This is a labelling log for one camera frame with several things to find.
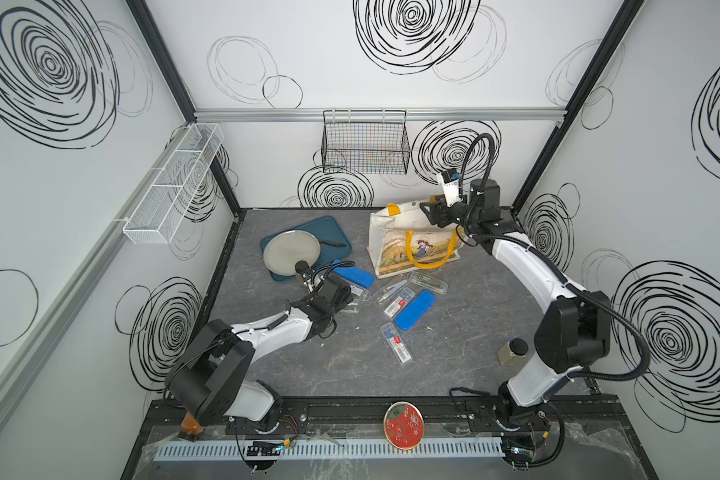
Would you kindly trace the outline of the clear compass case red label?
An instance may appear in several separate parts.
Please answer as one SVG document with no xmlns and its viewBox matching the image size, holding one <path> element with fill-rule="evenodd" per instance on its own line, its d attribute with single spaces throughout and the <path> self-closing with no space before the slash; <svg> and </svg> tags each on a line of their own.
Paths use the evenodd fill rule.
<svg viewBox="0 0 720 480">
<path fill-rule="evenodd" d="M 394 323 L 387 322 L 383 324 L 380 332 L 400 364 L 405 365 L 412 360 L 412 355 Z"/>
</svg>

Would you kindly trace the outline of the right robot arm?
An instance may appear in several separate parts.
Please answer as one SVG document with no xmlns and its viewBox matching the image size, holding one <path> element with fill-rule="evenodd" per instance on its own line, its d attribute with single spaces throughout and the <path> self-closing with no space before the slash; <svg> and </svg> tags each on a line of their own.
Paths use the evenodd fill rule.
<svg viewBox="0 0 720 480">
<path fill-rule="evenodd" d="M 504 382 L 494 404 L 498 423 L 513 428 L 567 383 L 577 378 L 611 382 L 636 380 L 650 366 L 645 336 L 618 313 L 602 292 L 590 292 L 571 280 L 500 205 L 500 188 L 490 179 L 468 188 L 455 170 L 439 174 L 443 192 L 420 208 L 437 227 L 481 246 L 505 265 L 531 293 L 544 316 L 535 332 L 534 350 L 521 370 Z M 611 327 L 622 326 L 633 338 L 638 360 L 625 373 L 593 372 L 590 367 L 610 352 Z"/>
</svg>

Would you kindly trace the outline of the canvas tote bag yellow handles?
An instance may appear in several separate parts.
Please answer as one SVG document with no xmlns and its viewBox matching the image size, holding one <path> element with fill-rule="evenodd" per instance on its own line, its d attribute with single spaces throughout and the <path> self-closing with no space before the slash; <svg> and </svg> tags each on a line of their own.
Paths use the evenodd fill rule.
<svg viewBox="0 0 720 480">
<path fill-rule="evenodd" d="M 390 203 L 369 218 L 367 251 L 378 278 L 435 270 L 461 258 L 453 225 L 432 225 L 422 201 Z"/>
</svg>

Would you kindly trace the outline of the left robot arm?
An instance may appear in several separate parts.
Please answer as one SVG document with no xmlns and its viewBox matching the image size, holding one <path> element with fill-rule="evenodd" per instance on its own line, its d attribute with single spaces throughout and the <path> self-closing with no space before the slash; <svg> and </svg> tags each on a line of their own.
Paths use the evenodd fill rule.
<svg viewBox="0 0 720 480">
<path fill-rule="evenodd" d="M 323 334 L 353 301 L 349 283 L 331 273 L 280 313 L 236 325 L 212 320 L 171 368 L 164 388 L 201 426 L 225 416 L 272 431 L 282 416 L 281 397 L 260 380 L 248 381 L 249 368 L 284 347 Z"/>
</svg>

